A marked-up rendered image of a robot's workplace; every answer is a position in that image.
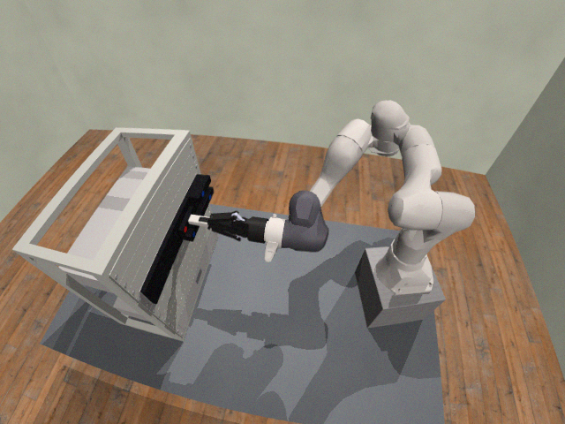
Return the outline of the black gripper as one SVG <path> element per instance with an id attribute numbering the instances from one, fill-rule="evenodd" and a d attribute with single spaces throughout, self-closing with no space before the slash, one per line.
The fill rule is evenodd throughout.
<path id="1" fill-rule="evenodd" d="M 241 217 L 238 213 L 238 211 L 214 213 L 210 217 L 191 215 L 188 222 L 189 224 L 208 227 L 209 230 L 212 228 L 213 232 L 237 241 L 241 241 L 243 237 L 252 242 L 265 244 L 264 232 L 268 219 L 255 216 L 248 219 Z"/>

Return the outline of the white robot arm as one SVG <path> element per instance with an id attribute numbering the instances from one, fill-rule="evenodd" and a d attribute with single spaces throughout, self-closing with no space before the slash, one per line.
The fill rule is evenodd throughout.
<path id="1" fill-rule="evenodd" d="M 273 214 L 267 221 L 264 260 L 271 262 L 278 248 L 319 252 L 328 239 L 320 206 L 335 186 L 368 148 L 383 156 L 393 156 L 400 149 L 405 180 L 388 203 L 388 216 L 402 229 L 376 264 L 376 273 L 394 295 L 430 292 L 433 272 L 428 252 L 443 239 L 471 226 L 475 206 L 460 194 L 431 190 L 441 176 L 440 160 L 428 131 L 411 125 L 409 119 L 397 102 L 389 100 L 373 106 L 371 125 L 361 119 L 351 120 L 329 145 L 312 189 L 291 197 L 289 219 Z"/>

